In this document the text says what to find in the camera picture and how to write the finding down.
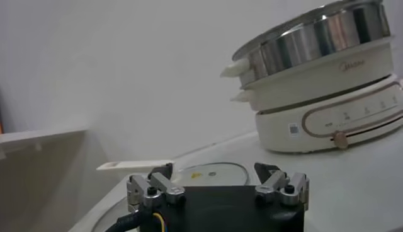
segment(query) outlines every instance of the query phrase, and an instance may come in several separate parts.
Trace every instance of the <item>round lid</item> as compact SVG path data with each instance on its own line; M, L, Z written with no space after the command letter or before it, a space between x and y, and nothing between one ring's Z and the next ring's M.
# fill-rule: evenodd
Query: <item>round lid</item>
M249 174L236 163L208 163L180 170L171 180L180 186L240 186L249 183Z
M336 1L334 3L318 7L258 35L257 37L243 45L240 49L238 49L232 56L232 60L236 61L244 57L250 51L254 50L256 47L259 47L259 45L269 40L276 40L284 35L301 29L304 25L321 21L324 16L329 17L332 15L336 15L340 12L364 4L381 4L382 1L383 0L344 0Z

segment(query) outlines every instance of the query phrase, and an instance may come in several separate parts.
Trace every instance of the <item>white plastic handle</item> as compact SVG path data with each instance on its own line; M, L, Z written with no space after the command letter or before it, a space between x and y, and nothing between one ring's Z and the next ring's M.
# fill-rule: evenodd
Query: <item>white plastic handle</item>
M251 63L249 62L249 60L243 58L225 67L220 76L222 78L236 78L242 73L248 71L250 68Z
M99 166L97 171L129 171L129 172L150 172L153 168L175 163L169 159L147 160L147 161L124 161L109 162Z
M244 90L235 97L231 98L232 102L250 102L254 96L253 90Z

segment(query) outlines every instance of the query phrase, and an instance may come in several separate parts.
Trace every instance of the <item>white plastic strip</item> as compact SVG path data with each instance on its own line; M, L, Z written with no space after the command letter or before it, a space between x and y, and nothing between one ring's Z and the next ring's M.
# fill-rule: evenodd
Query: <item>white plastic strip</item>
M169 159L147 160L147 161L124 161L109 162L97 168L97 171L130 171L130 172L150 172L153 168L174 163Z

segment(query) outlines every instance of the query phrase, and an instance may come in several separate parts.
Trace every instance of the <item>midea logo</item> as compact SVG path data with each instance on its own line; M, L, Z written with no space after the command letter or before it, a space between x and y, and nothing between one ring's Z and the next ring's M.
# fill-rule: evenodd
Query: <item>midea logo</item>
M342 62L339 66L340 71L346 72L349 71L350 69L354 69L356 67L363 66L365 64L365 61L354 61L354 62Z

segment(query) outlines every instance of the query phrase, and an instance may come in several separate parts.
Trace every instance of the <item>pot handle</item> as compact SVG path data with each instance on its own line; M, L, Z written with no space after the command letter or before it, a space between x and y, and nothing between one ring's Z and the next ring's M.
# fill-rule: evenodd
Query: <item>pot handle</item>
M231 98L232 102L250 102L254 98L253 90L244 90L235 97Z
M222 78L236 78L242 73L250 70L250 68L251 63L249 60L247 58L243 58L225 67L220 76Z

